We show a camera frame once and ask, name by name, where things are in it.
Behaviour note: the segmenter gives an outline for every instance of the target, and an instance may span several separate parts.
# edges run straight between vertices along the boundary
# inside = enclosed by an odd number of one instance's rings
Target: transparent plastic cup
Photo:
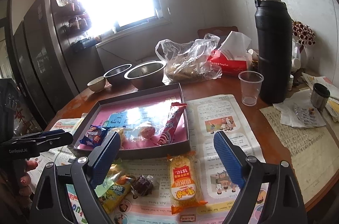
[[[244,105],[254,106],[257,103],[264,76],[254,71],[243,71],[238,75],[241,86],[241,101]]]

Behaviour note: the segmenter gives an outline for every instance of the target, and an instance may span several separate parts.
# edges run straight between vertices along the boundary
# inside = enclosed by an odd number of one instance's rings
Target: hand
[[[26,171],[30,171],[33,169],[36,169],[38,166],[38,162],[36,161],[27,161],[26,162]],[[28,173],[26,173],[24,176],[20,179],[21,184],[24,186],[19,190],[19,202],[20,204],[25,207],[29,204],[29,196],[31,195],[32,191],[29,187],[29,184],[31,183],[31,178]]]

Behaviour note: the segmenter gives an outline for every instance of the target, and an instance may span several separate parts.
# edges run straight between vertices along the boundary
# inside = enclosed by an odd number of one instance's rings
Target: stainless steel cup
[[[325,105],[327,103],[327,100],[330,96],[330,92],[327,89],[326,86],[315,83],[313,85],[313,91],[311,95],[311,103],[315,108],[317,108],[320,112],[323,111],[325,108]]]

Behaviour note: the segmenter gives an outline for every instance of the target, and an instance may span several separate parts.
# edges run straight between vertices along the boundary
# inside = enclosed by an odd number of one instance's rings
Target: wooden table
[[[264,103],[260,98],[255,106],[249,107],[244,105],[241,102],[240,81],[237,77],[223,76],[221,79],[188,83],[181,86],[186,101],[218,94],[233,94],[261,146],[266,162],[279,164],[282,160],[286,160],[291,164],[289,150],[282,145],[265,116],[259,110],[269,105]],[[99,100],[129,94],[135,91],[137,91],[137,89],[132,85],[112,88],[110,84],[107,84],[106,88],[99,93],[94,93],[87,88],[65,105],[63,109],[57,112],[53,120],[47,126],[46,131],[50,130],[59,119],[79,118],[82,113],[88,113]],[[332,177],[316,196],[306,203],[306,210],[309,211],[313,208],[321,198],[326,195],[338,179],[339,171],[336,172],[336,175]]]

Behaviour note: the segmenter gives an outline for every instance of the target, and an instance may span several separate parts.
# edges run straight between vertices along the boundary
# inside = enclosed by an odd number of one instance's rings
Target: red candy wrapper
[[[158,144],[170,144],[173,141],[174,132],[177,129],[178,122],[187,104],[172,103],[168,114],[164,131],[159,137]]]

